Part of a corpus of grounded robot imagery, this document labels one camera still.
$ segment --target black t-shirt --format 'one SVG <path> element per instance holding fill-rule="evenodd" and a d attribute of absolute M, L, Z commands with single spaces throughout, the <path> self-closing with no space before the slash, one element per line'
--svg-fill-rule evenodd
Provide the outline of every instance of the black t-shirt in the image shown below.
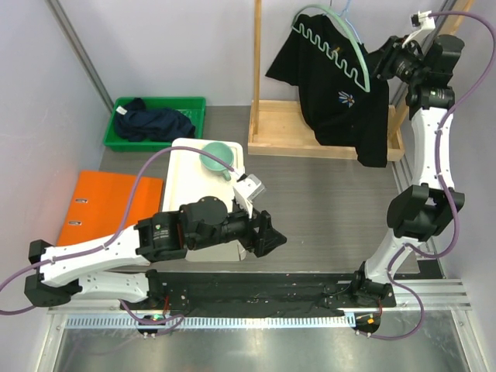
<path fill-rule="evenodd" d="M 320 36 L 320 46 L 327 42 L 336 50 L 339 61 L 355 67 L 358 81 L 364 85 L 360 63 L 351 42 L 341 34 L 326 15 L 300 15 L 294 27 L 302 23 Z M 374 53 L 361 46 L 367 66 Z M 298 86 L 301 112 L 321 145 L 354 146 L 358 161 L 366 167 L 385 167 L 388 155 L 389 86 L 386 81 L 370 78 L 370 92 L 358 87 L 352 78 L 330 60 L 326 52 L 300 33 L 292 30 L 270 66 L 267 77 Z"/>

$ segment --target orange folder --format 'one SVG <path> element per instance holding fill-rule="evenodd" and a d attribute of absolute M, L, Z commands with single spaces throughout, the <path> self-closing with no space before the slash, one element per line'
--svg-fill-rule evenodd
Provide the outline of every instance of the orange folder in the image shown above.
<path fill-rule="evenodd" d="M 58 246 L 83 243 L 115 233 L 126 209 L 135 176 L 83 170 L 79 174 Z M 126 227 L 160 210 L 164 181 L 142 177 L 131 204 Z"/>

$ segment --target folded clothes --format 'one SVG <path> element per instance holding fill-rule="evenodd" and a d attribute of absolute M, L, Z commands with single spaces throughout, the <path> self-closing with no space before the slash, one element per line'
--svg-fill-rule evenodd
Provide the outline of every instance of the folded clothes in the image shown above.
<path fill-rule="evenodd" d="M 150 139 L 154 142 L 172 142 L 177 138 L 194 138 L 195 127 L 191 120 L 172 108 L 146 109 L 141 98 L 134 98 L 124 105 L 124 115 L 117 112 L 114 130 L 130 142 Z"/>

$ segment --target green plastic basket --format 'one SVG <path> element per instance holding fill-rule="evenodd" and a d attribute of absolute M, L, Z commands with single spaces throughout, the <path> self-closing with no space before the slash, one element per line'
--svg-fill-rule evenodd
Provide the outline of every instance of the green plastic basket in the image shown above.
<path fill-rule="evenodd" d="M 171 142 L 153 142 L 145 139 L 142 142 L 130 142 L 115 133 L 114 117 L 120 115 L 115 110 L 119 106 L 130 103 L 134 97 L 121 97 L 115 101 L 114 111 L 108 121 L 107 132 L 103 139 L 103 144 L 114 151 L 158 151 L 171 146 Z M 204 97 L 145 97 L 146 108 L 161 109 L 168 107 L 176 109 L 185 114 L 193 126 L 195 126 L 195 138 L 203 137 L 203 122 L 205 119 L 206 100 Z"/>

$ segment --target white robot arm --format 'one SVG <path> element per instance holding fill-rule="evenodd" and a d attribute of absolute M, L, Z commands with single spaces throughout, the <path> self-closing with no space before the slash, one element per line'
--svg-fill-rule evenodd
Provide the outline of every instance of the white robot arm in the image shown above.
<path fill-rule="evenodd" d="M 239 240 L 257 257 L 286 243 L 286 237 L 272 227 L 266 211 L 253 208 L 253 200 L 264 186 L 254 177 L 243 176 L 234 186 L 233 212 L 219 199 L 205 196 L 178 211 L 159 212 L 121 231 L 108 246 L 110 236 L 73 246 L 51 246 L 37 240 L 29 247 L 31 264 L 50 260 L 35 275 L 26 278 L 25 294 L 38 307 L 57 306 L 72 298 L 122 299 L 129 302 L 161 300 L 163 289 L 155 270 L 146 274 L 116 274 L 104 270 L 125 265 L 150 265 L 177 260 L 187 250 L 200 250 Z M 76 255 L 103 247 L 98 252 L 70 260 L 58 256 Z"/>
<path fill-rule="evenodd" d="M 392 36 L 381 47 L 381 60 L 372 73 L 382 80 L 397 77 L 408 84 L 406 103 L 415 134 L 412 186 L 390 203 L 387 211 L 389 230 L 376 253 L 355 272 L 350 285 L 352 295 L 375 298 L 376 301 L 392 295 L 390 278 L 412 251 L 411 246 L 418 248 L 432 236 L 439 235 L 453 220 L 445 189 L 436 173 L 437 150 L 443 180 L 456 209 L 459 211 L 465 202 L 464 194 L 454 191 L 450 172 L 449 130 L 453 115 L 446 118 L 442 135 L 438 136 L 439 123 L 455 104 L 455 95 L 448 83 L 464 43 L 455 36 L 440 35 L 424 55 L 418 38 L 432 30 L 428 14 L 412 17 L 412 23 L 414 26 L 418 23 L 420 30 L 404 38 Z"/>

